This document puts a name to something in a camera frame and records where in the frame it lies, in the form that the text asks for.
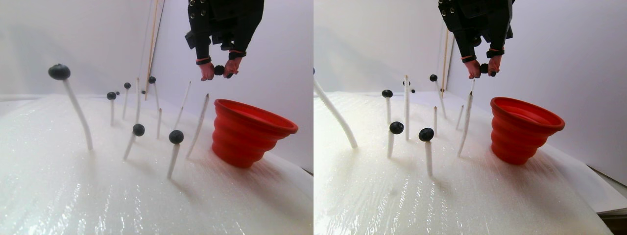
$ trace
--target white wall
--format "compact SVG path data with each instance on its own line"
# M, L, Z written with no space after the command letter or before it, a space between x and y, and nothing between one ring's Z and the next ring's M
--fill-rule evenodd
M503 96L554 112L566 127L548 144L627 184L625 12L627 1L517 1L501 72L478 79L473 104L490 110L490 99ZM480 63L487 49L476 49ZM448 91L466 97L470 81L458 56Z
M201 111L204 95L209 93L208 118L215 117L213 102L217 98L279 114L296 123L298 133L280 140L272 152L313 170L312 15L311 1L266 0L263 19L240 64L240 73L229 80L216 77L200 81L195 51L184 39L189 31L187 4L167 1L152 67L160 100L180 105L192 80L186 103L186 111L191 113ZM210 51L214 65L224 65L228 60L228 52L221 51L219 44Z
M331 1L313 5L315 78L325 91L435 90L443 21L437 1Z
M123 89L147 73L154 11L149 0L0 0L0 95L65 93L48 76L57 63L76 93Z

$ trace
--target white pole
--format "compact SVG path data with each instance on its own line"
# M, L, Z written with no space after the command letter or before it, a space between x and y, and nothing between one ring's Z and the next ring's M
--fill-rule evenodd
M179 154L180 144L175 144L172 148L172 160L170 160L170 169L167 170L167 178L172 178L172 172L174 171L174 164L176 163L176 155Z
M183 108L185 107L185 101L187 100L187 94L189 93L189 88L192 87L192 81L189 80L189 85L187 86L187 90L185 91L185 97L183 97L183 103L181 104L181 111L179 111L179 116L176 118L176 123L174 123L174 130L179 125L179 121L181 120L181 115L183 114Z
M192 150L194 149L194 145L196 144L196 140L198 139L198 135L200 134L200 129L203 127L204 113L207 111L207 104L209 103L209 94L204 97L204 105L203 111L200 113L200 118L198 118L198 126L196 127L196 133L194 134L194 138L192 139L192 145L189 147L189 151L187 151L187 155L185 155L185 159L188 159L192 154Z
M76 110L78 114L78 118L80 119L81 124L83 124L83 130L85 131L85 138L87 139L87 149L91 150L93 149L92 133L89 131L89 126L87 125L87 120L85 119L85 116L83 115L83 110L80 109L80 106L78 105L78 100L76 100L76 96L74 95L74 92L72 92L72 89L70 88L70 82L67 79L65 79L63 80L63 85L65 86L65 90L68 92L70 101L72 102L72 105L74 106L74 110Z
M340 126L342 126L344 133L346 133L346 137L349 139L350 146L353 149L357 148L357 141L355 141L355 137L353 136L353 133L350 130L349 125L346 123L344 118L342 118L342 115L340 114L340 112L338 112L337 109L335 109L335 107L333 106L333 103L331 103L331 100L329 100L327 95L324 93L322 87L320 86L320 84L318 84L318 81L316 81L315 79L313 80L313 90L316 92L316 94L318 94L318 96L322 100L322 103L324 103L324 105L329 109L329 111L331 111L331 113L333 114L337 122L340 123Z

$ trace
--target red bucket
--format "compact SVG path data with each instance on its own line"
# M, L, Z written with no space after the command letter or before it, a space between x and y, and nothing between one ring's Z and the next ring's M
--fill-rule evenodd
M223 161L249 168L298 126L274 113L232 100L217 99L211 149Z
M566 125L555 113L520 100L495 97L490 105L492 152L510 164L525 164L549 136Z

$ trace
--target red silicone bucket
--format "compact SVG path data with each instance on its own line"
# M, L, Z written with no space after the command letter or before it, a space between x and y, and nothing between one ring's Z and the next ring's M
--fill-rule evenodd
M249 168L277 141L298 131L293 122L274 113L232 100L217 99L211 149L223 161Z
M549 136L566 125L555 113L513 98L495 97L490 105L492 152L510 164L525 164Z

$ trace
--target pointed white stick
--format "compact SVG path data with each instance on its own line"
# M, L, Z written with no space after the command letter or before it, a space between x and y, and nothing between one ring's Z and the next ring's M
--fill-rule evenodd
M159 119L157 119L157 140L159 139L159 130L160 129L161 129L161 109L159 109Z
M329 109L329 111L331 111L331 113L333 114L337 122L340 123L340 126L342 126L342 130L344 130L344 133L346 133L346 137L349 139L350 146L353 149L357 148L357 141L355 141L355 136L353 136L353 133L350 130L349 125L346 123L344 118L342 118L342 115L340 114L340 112L338 112L337 109L335 109L335 106L333 106L333 103L331 103L331 100L329 100L327 95L324 93L324 90L322 89L320 84L318 84L318 81L316 81L315 79L313 80L313 90L316 92L316 94L318 94L318 97L320 97L320 99L322 100L322 103L324 103L324 105Z
M409 140L409 79L405 75L405 139Z
M463 113L463 112L464 112L464 105L461 105L460 115L457 116L457 125L455 125L455 130L459 129L459 127L460 127L461 113Z
M204 97L204 105L203 111L200 113L200 118L198 119L198 126L196 127L196 133L194 134L194 138L192 138L192 145L189 147L189 151L185 155L185 159L188 159L192 154L192 150L194 149L194 145L196 144L196 140L198 139L198 135L200 134L200 129L203 127L204 113L207 111L207 104L209 103L209 94Z
M438 107L433 107L433 133L438 135Z
M141 105L142 103L141 101L141 97L140 97L140 93L139 93L139 78L137 78L137 81L135 82L135 92L137 93L137 112L135 112L135 123L139 123L139 110L141 110Z
M67 79L63 80L63 86L65 86L65 90L68 92L70 101L72 102L72 105L74 106L74 110L76 110L78 114L78 118L80 119L81 124L83 124L83 130L85 131L85 138L87 139L87 149L91 150L93 149L92 133L91 131L89 131L89 126L87 125L87 120L85 119L85 116L83 115L83 110L80 109L78 100L76 100L76 95L74 95L74 92L72 92L72 89L70 88L70 82Z
M433 176L433 166L432 166L432 161L431 161L431 141L427 141L424 143L424 149L426 151L426 163L427 163L427 174L429 174L429 177Z
M189 93L189 88L192 86L192 81L189 80L189 85L187 86L187 90L185 91L185 96L183 97L183 103L181 104L181 111L179 111L179 116L176 118L176 123L174 123L174 130L179 125L179 121L181 120L181 115L183 114L183 108L185 107L185 101L187 100L187 94Z
M170 168L167 170L167 178L172 178L172 172L174 171L174 164L176 163L176 155L179 154L180 144L175 144L172 148L172 159L170 160Z
M129 144L126 146L126 151L124 152L124 160L126 160L126 158L129 157L129 153L130 153L130 148L133 147L133 143L135 142L135 138L137 138L137 136L135 136L134 133L130 134L130 141Z

